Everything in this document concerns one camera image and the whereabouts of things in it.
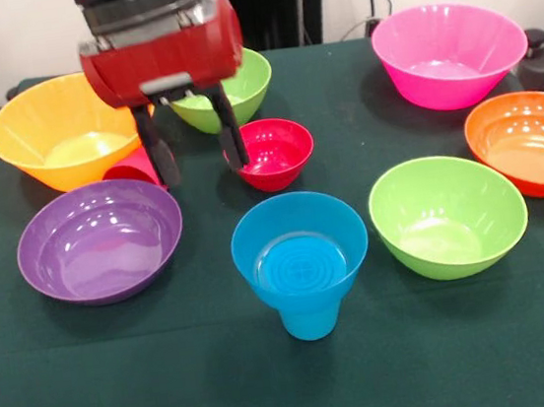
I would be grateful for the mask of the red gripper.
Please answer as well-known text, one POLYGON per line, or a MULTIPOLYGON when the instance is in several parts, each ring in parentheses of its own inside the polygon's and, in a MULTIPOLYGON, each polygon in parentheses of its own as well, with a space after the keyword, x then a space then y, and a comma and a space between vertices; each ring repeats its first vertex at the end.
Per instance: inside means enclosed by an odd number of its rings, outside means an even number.
POLYGON ((146 106, 152 95, 187 86, 209 87, 208 99, 221 123, 220 142, 233 170, 250 160, 238 121, 220 81, 241 65, 242 39, 230 0, 202 0, 181 14, 124 31, 135 38, 125 46, 79 46, 83 73, 111 107, 131 107, 137 133, 161 184, 175 187, 181 174, 168 143, 161 138, 146 106))

